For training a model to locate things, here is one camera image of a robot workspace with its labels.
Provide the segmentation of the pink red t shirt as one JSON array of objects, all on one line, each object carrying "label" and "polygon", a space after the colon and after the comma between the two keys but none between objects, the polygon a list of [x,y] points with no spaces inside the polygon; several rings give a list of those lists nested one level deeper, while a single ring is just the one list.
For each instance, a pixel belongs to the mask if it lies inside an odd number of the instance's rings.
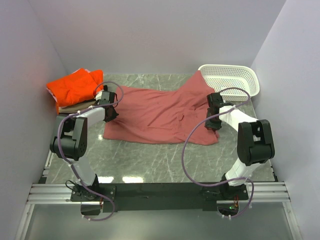
[{"label": "pink red t shirt", "polygon": [[219,134],[201,125],[207,116],[207,95],[215,90],[200,71],[174,91],[122,86],[118,116],[105,124],[103,138],[144,144],[176,144],[188,140],[197,145],[218,143]]}]

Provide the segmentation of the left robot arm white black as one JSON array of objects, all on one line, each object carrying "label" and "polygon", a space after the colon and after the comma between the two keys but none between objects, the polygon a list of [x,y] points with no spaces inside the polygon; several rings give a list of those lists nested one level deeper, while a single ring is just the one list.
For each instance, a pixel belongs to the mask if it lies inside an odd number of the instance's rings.
[{"label": "left robot arm white black", "polygon": [[102,90],[98,93],[96,102],[88,108],[56,117],[56,133],[52,134],[50,151],[63,159],[73,172],[76,182],[71,190],[74,194],[88,201],[103,197],[98,176],[85,156],[88,128],[100,121],[108,123],[114,120],[118,113],[113,104],[118,102],[116,93]]}]

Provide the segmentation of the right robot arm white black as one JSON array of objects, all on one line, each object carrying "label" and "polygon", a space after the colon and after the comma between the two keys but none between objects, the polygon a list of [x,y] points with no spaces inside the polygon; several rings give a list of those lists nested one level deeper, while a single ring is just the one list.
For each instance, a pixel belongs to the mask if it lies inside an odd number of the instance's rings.
[{"label": "right robot arm white black", "polygon": [[235,109],[230,102],[224,102],[220,93],[206,96],[208,108],[206,117],[220,114],[205,121],[205,127],[214,132],[226,123],[237,131],[237,160],[231,169],[222,176],[219,186],[222,198],[230,200],[240,193],[246,179],[262,164],[275,156],[271,124],[268,120],[258,120]]}]

